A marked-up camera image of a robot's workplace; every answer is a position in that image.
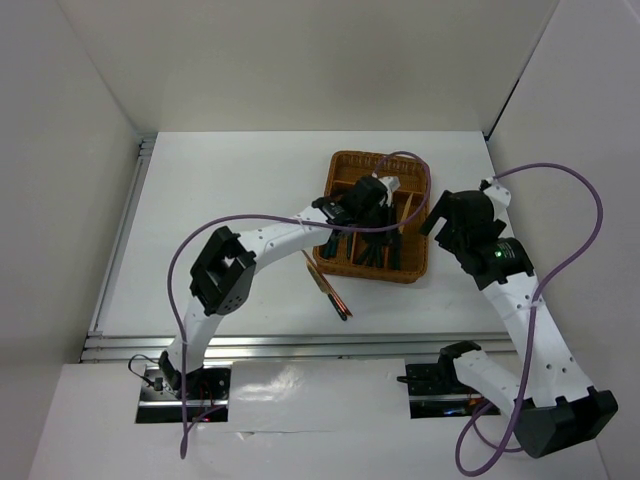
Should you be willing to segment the gold knife green handle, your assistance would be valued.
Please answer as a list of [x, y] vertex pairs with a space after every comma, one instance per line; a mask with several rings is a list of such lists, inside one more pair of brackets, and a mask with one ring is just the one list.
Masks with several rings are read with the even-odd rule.
[[403, 239], [402, 235], [395, 233], [392, 236], [390, 245], [390, 267], [393, 270], [401, 269], [401, 256], [402, 256]]
[[411, 192], [405, 202], [404, 205], [404, 209], [403, 209], [403, 213], [400, 219], [400, 223], [401, 226], [398, 228], [399, 234], [403, 235], [404, 234], [404, 229], [405, 229], [405, 225], [406, 225], [406, 221], [408, 220], [410, 214], [411, 214], [411, 206], [413, 203], [413, 197], [414, 197], [414, 193]]
[[337, 294], [335, 289], [331, 286], [329, 281], [318, 269], [311, 256], [305, 250], [302, 250], [301, 253], [305, 258], [307, 271], [313, 278], [317, 287], [329, 299], [331, 305], [333, 306], [340, 319], [346, 322], [352, 316], [352, 313], [350, 312], [344, 301]]

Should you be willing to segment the brown wicker cutlery tray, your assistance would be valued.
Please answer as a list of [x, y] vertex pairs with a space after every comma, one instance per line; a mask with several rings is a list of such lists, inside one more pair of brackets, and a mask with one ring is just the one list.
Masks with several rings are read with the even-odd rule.
[[337, 198], [362, 176], [396, 176], [400, 187], [393, 194], [394, 223], [414, 218], [399, 230], [377, 239], [367, 234], [349, 233], [333, 238], [312, 250], [321, 272], [331, 275], [380, 280], [401, 284], [416, 282], [427, 270], [428, 240], [419, 233], [429, 206], [429, 177], [422, 163], [406, 155], [396, 155], [382, 166], [381, 153], [342, 150], [333, 154], [325, 193]]

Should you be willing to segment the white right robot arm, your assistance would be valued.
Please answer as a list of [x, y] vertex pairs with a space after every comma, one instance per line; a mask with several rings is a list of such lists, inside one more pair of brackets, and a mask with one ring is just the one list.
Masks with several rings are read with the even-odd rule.
[[500, 186], [444, 192], [420, 228], [437, 221], [437, 244], [453, 254], [494, 307], [522, 362], [524, 379], [491, 360], [473, 341], [443, 348], [436, 379], [448, 392], [464, 386], [515, 420], [513, 433], [524, 452], [541, 458], [593, 440], [618, 411], [609, 390], [599, 390], [578, 365], [541, 293], [522, 244], [502, 235], [499, 215], [510, 203]]

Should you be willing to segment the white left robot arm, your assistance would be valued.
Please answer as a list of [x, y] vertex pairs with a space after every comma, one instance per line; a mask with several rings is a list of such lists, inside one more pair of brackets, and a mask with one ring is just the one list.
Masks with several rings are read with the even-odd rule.
[[163, 388], [176, 399], [195, 393], [210, 340], [223, 318], [248, 300], [260, 271], [342, 234], [389, 232], [381, 214], [399, 186], [396, 176], [369, 174], [338, 198], [320, 197], [293, 217], [245, 214], [212, 221], [216, 230], [190, 268], [191, 300], [176, 315], [178, 334], [159, 359]]

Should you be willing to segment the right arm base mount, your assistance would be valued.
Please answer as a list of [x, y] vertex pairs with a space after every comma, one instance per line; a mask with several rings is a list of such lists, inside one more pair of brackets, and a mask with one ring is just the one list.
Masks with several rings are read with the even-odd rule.
[[480, 350], [477, 343], [462, 341], [442, 348], [435, 363], [406, 364], [396, 381], [407, 389], [410, 417], [469, 417], [481, 407], [484, 397], [458, 380], [453, 363], [464, 353]]

